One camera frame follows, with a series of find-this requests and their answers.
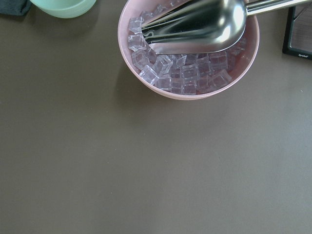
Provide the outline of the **pink bowl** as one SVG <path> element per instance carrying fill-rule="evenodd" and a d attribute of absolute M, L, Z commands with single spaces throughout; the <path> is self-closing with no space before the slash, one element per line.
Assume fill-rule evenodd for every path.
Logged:
<path fill-rule="evenodd" d="M 128 35 L 130 33 L 130 31 L 128 30 L 128 22 L 130 18 L 139 16 L 142 11 L 152 11 L 158 4 L 165 5 L 166 3 L 166 0 L 129 0 L 125 3 L 125 6 L 120 14 L 117 28 L 119 48 L 129 70 L 134 74 L 134 76 L 136 76 L 136 78 L 140 82 L 142 82 L 147 88 L 151 89 L 155 93 L 167 98 L 177 100 L 198 100 L 223 92 L 226 89 L 235 85 L 239 80 L 244 77 L 244 75 L 252 66 L 259 47 L 259 25 L 256 16 L 251 16 L 247 18 L 246 29 L 244 33 L 244 37 L 247 39 L 246 51 L 241 53 L 241 56 L 236 60 L 236 67 L 229 72 L 229 75 L 232 77 L 232 81 L 228 85 L 210 93 L 196 95 L 179 95 L 160 90 L 146 82 L 143 78 L 141 78 L 139 76 L 139 70 L 133 66 L 131 50 L 128 48 Z"/>

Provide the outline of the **grey folded cloth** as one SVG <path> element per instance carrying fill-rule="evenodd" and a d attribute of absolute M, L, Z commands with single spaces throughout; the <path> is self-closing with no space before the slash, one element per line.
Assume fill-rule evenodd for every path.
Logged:
<path fill-rule="evenodd" d="M 29 0 L 0 0 L 0 13 L 11 16 L 24 16 L 31 7 Z"/>

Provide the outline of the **black framed wooden tray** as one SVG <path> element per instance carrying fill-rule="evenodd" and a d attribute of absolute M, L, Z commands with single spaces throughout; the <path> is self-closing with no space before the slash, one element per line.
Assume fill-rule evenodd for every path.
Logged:
<path fill-rule="evenodd" d="M 312 59 L 312 4 L 289 8 L 282 52 L 303 59 Z"/>

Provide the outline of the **steel ice scoop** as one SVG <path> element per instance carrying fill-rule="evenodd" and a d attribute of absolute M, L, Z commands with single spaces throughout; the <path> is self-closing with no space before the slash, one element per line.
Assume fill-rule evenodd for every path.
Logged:
<path fill-rule="evenodd" d="M 301 0 L 189 0 L 145 22 L 141 31 L 159 55 L 220 52 L 243 36 L 248 17 Z"/>

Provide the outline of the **mint green bowl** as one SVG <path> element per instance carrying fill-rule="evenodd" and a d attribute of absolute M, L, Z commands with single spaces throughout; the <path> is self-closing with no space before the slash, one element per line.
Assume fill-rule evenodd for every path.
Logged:
<path fill-rule="evenodd" d="M 51 16 L 70 19 L 88 12 L 96 0 L 30 0 L 30 2 Z"/>

